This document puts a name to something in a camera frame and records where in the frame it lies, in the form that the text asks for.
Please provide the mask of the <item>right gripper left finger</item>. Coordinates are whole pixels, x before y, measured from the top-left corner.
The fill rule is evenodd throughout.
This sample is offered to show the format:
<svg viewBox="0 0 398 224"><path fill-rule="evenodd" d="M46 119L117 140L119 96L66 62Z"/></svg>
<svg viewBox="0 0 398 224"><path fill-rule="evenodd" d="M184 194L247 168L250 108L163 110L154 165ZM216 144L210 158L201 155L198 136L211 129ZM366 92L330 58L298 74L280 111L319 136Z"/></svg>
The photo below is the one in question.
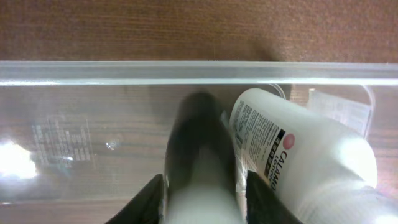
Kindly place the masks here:
<svg viewBox="0 0 398 224"><path fill-rule="evenodd" d="M164 191L163 186L162 174L155 175L106 224L158 224L162 217L160 205Z"/></svg>

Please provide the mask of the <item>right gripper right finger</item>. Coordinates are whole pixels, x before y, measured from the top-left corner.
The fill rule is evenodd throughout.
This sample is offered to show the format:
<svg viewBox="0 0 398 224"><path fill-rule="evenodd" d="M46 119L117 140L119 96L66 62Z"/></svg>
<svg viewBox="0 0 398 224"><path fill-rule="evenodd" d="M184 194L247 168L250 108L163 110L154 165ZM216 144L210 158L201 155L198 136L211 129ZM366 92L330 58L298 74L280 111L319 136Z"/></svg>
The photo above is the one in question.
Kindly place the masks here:
<svg viewBox="0 0 398 224"><path fill-rule="evenodd" d="M246 205L248 224L302 224L252 171L248 172L246 179Z"/></svg>

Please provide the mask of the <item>black bottle white cap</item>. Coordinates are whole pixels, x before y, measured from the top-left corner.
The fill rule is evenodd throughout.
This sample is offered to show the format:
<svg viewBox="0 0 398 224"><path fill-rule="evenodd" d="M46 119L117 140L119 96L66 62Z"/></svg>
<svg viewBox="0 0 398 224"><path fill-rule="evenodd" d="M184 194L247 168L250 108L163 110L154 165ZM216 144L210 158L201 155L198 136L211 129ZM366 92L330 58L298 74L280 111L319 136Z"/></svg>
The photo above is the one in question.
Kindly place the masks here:
<svg viewBox="0 0 398 224"><path fill-rule="evenodd" d="M182 100L167 143L163 223L243 223L234 145L207 92Z"/></svg>

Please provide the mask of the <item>white lotion bottle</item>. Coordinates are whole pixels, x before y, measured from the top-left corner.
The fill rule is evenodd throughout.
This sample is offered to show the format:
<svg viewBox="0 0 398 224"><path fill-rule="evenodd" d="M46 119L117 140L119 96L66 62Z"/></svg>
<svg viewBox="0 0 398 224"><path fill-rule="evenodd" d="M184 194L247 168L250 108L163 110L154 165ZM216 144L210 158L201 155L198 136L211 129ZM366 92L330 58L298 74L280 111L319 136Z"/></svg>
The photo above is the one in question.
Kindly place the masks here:
<svg viewBox="0 0 398 224"><path fill-rule="evenodd" d="M377 191L373 150L352 129L259 88L240 94L229 125L243 171L301 222L397 222L397 202Z"/></svg>

